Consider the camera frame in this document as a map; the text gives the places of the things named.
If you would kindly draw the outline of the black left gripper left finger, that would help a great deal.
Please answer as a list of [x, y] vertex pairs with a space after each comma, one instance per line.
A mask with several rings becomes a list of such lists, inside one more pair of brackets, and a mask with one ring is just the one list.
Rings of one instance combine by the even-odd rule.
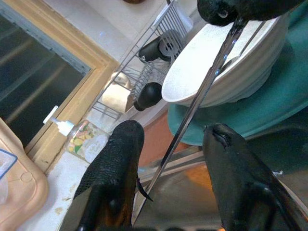
[[135, 120], [118, 124], [104, 148], [81, 178], [74, 199], [89, 191], [77, 231], [100, 226], [131, 226], [135, 190], [144, 193], [138, 177], [144, 129]]

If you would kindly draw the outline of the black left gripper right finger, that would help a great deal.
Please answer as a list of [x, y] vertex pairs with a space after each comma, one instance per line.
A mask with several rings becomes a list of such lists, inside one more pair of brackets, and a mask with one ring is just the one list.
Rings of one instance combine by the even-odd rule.
[[303, 212], [246, 140], [224, 124], [204, 129], [203, 154], [227, 231], [301, 231]]

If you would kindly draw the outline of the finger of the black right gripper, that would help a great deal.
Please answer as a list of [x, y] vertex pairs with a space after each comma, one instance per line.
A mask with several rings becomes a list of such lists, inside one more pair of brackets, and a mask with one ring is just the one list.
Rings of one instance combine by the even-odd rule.
[[226, 26], [238, 16], [232, 0], [198, 0], [197, 10], [202, 19], [214, 26]]
[[279, 17], [302, 4], [304, 0], [235, 0], [239, 16], [247, 20], [264, 21]]

